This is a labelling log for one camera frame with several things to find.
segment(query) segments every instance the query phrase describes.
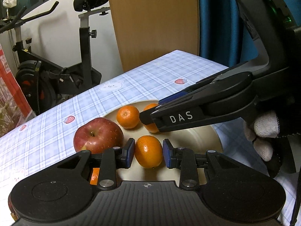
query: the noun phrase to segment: gloved hand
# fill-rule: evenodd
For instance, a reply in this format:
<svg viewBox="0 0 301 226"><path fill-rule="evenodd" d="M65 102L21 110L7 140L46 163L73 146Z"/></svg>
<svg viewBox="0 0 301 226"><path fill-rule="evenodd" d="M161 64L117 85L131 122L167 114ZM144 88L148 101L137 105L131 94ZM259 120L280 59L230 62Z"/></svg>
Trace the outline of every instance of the gloved hand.
<svg viewBox="0 0 301 226"><path fill-rule="evenodd" d="M271 138L286 137L301 132L301 108L294 104L286 109L271 110L259 115L248 125L244 122L244 133L253 142L254 149L267 166L271 177L278 173L281 163Z"/></svg>

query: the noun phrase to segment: plate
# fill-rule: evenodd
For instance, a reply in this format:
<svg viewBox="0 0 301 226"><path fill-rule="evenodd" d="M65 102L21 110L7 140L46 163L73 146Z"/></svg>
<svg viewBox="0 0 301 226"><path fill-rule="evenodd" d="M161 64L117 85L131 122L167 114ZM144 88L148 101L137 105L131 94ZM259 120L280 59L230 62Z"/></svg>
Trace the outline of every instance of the plate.
<svg viewBox="0 0 301 226"><path fill-rule="evenodd" d="M144 107L151 104L158 103L158 100L147 100L131 103L130 105L135 106L139 112L143 111ZM116 109L104 117L118 124L116 115L119 109ZM129 138L137 140L144 135L152 135L163 142L164 139L169 139L174 147L186 147L192 149L195 153L204 154L209 149L214 149L218 152L223 152L222 144L217 135L216 131L211 126L195 127L185 130L178 130L168 133L153 134L148 132L142 123L139 123L137 127L133 129L122 128L124 134L124 141L126 142ZM200 184L206 183L204 175L204 169L198 168ZM123 180L130 181L170 181L174 180L179 186L180 181L180 170L168 169L165 166L164 159L159 167L145 169L137 162L134 157L132 165L129 169L118 169L117 170L118 182Z"/></svg>

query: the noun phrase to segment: plaid tablecloth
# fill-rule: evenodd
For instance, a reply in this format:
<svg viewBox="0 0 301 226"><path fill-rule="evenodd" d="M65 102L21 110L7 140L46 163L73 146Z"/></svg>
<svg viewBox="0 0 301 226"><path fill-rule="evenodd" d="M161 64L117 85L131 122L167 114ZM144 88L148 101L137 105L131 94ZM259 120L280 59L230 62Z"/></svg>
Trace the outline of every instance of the plaid tablecloth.
<svg viewBox="0 0 301 226"><path fill-rule="evenodd" d="M225 68L177 50L100 84L0 138L0 225L13 223L7 206L13 186L19 180L74 154L73 136L80 126L122 105L162 99ZM252 143L244 137L242 119L213 126L225 155L267 174ZM280 173L277 180L285 188L287 196L279 220L289 225L297 174Z"/></svg>

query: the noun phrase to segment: wooden door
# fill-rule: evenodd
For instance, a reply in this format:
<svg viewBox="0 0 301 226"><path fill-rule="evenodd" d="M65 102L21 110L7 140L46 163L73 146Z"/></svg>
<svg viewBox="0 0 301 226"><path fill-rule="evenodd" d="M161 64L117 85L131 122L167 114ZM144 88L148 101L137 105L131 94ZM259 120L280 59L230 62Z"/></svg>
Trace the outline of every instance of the wooden door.
<svg viewBox="0 0 301 226"><path fill-rule="evenodd" d="M109 0L124 72L166 53L199 55L198 0Z"/></svg>

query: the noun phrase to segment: orange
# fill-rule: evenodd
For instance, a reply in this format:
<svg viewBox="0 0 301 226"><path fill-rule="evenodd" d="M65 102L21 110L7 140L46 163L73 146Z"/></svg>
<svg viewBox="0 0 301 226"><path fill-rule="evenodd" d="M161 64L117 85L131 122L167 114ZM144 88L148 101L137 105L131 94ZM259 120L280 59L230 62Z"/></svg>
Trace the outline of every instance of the orange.
<svg viewBox="0 0 301 226"><path fill-rule="evenodd" d="M144 108L144 111L145 111L145 110L148 110L148 109L150 109L150 108L152 108L152 107L155 107L155 106L158 106L158 104L155 104L155 103L149 104L149 105L147 105L147 106ZM144 125L144 126L145 126L145 128L146 128L150 133L158 133L158 132L159 132L159 130L158 130L158 128L157 128L157 126L156 126L155 123L152 123L152 124L149 124L149 125Z"/></svg>
<svg viewBox="0 0 301 226"><path fill-rule="evenodd" d="M126 105L121 107L116 116L117 122L125 129L131 129L136 127L139 122L139 110L132 105Z"/></svg>
<svg viewBox="0 0 301 226"><path fill-rule="evenodd" d="M100 170L100 168L93 168L90 184L97 185L99 170Z"/></svg>
<svg viewBox="0 0 301 226"><path fill-rule="evenodd" d="M163 149L158 139L145 135L136 141L135 157L144 168L157 167L163 159Z"/></svg>

